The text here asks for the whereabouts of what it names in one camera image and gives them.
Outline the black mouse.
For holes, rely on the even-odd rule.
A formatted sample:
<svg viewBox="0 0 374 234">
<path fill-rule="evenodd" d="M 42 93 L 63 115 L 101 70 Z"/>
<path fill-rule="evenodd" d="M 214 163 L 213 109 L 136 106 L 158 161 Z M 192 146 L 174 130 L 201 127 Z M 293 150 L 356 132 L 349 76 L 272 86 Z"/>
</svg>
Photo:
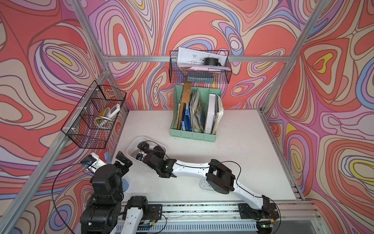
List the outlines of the black mouse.
<svg viewBox="0 0 374 234">
<path fill-rule="evenodd" d="M 147 143 L 147 141 L 141 141 L 138 143 L 137 148 L 141 151 L 146 151 L 149 149 L 150 145 Z"/>
</svg>

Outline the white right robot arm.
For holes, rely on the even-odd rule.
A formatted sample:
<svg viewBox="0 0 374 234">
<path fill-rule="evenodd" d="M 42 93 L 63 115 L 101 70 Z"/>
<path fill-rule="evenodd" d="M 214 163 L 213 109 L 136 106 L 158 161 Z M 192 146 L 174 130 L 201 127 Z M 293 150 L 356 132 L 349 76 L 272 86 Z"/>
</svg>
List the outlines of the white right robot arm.
<svg viewBox="0 0 374 234">
<path fill-rule="evenodd" d="M 223 162 L 212 159 L 208 163 L 198 164 L 171 159 L 161 146 L 152 146 L 147 141 L 139 143 L 137 148 L 140 152 L 136 159 L 155 170 L 161 178 L 199 178 L 205 180 L 213 191 L 224 195 L 234 194 L 244 201 L 249 206 L 244 212 L 256 221 L 281 218 L 279 208 L 273 200 L 245 187 Z"/>
</svg>

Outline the white upside-down mouse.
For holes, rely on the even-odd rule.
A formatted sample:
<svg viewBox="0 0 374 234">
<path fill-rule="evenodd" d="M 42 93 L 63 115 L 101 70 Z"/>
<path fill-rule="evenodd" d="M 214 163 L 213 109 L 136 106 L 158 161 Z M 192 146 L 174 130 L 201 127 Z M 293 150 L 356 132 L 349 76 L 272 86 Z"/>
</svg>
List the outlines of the white upside-down mouse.
<svg viewBox="0 0 374 234">
<path fill-rule="evenodd" d="M 214 189 L 205 179 L 200 180 L 200 188 L 203 190 L 214 191 Z"/>
</svg>

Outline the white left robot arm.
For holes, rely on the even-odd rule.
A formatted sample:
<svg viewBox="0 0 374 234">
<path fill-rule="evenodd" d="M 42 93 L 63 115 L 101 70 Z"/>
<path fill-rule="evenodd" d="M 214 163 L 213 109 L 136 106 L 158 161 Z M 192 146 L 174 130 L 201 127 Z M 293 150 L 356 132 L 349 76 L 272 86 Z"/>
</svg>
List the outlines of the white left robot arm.
<svg viewBox="0 0 374 234">
<path fill-rule="evenodd" d="M 124 199 L 122 177 L 129 171 L 132 161 L 121 151 L 116 155 L 114 164 L 107 164 L 95 153 L 86 156 L 81 164 L 93 171 L 90 183 L 93 195 L 80 217 L 82 234 L 112 234 L 118 224 L 118 217 L 123 214 L 125 223 L 121 233 L 135 234 L 140 221 L 148 211 L 145 196 L 133 196 L 122 212 Z"/>
</svg>

